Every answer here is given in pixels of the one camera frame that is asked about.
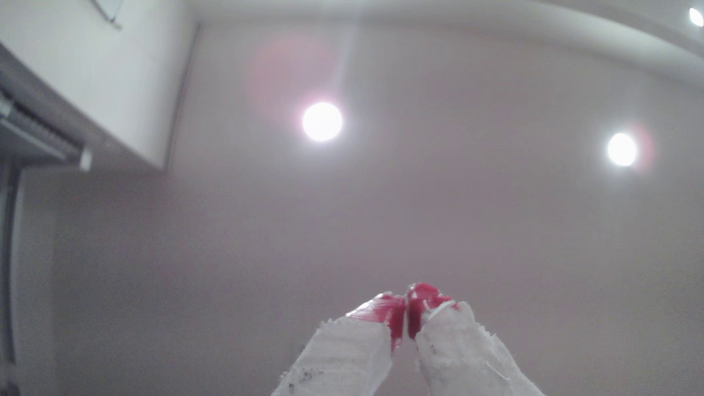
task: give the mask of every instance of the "white ceiling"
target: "white ceiling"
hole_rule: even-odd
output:
[[[703,0],[197,0],[204,22],[365,18],[482,31],[587,50],[704,87]]]
[[[472,304],[547,395],[701,394],[704,99],[621,62],[700,83],[700,47],[575,3],[321,24],[319,1],[198,1],[169,173],[62,191],[62,395],[266,395],[321,320],[417,281]],[[308,20],[228,21],[264,15]],[[347,124],[311,144],[292,109],[320,86]],[[615,168],[605,143],[634,123],[652,162]],[[378,395],[426,395],[413,344],[396,357]]]

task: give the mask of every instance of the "ceiling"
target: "ceiling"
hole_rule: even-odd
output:
[[[168,174],[62,191],[62,394],[266,395],[321,320],[417,281],[547,395],[704,392],[700,47],[679,8],[577,3],[198,1]],[[326,144],[297,118],[320,86]],[[622,130],[634,168],[605,158]],[[415,357],[379,396],[427,394]]]
[[[383,20],[482,31],[602,54],[704,87],[702,0],[198,0],[207,22],[252,18]]]

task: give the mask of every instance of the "recessed ceiling light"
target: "recessed ceiling light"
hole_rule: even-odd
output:
[[[704,17],[702,17],[702,13],[694,8],[689,9],[689,19],[692,20],[692,23],[694,25],[697,25],[699,27],[704,26]]]
[[[625,133],[617,133],[609,141],[607,148],[609,158],[619,166],[630,166],[638,154],[636,141]]]
[[[336,137],[342,130],[342,113],[335,105],[320,102],[303,114],[303,131],[316,142]]]

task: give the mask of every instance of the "ceiling light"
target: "ceiling light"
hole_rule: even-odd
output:
[[[689,9],[689,19],[692,20],[692,23],[694,25],[697,25],[699,27],[704,26],[704,17],[702,17],[702,13],[694,8]]]
[[[303,131],[316,142],[330,140],[341,130],[342,113],[330,103],[316,103],[303,114]]]
[[[638,148],[632,137],[625,133],[617,133],[609,141],[607,152],[616,165],[630,166],[636,160]]]

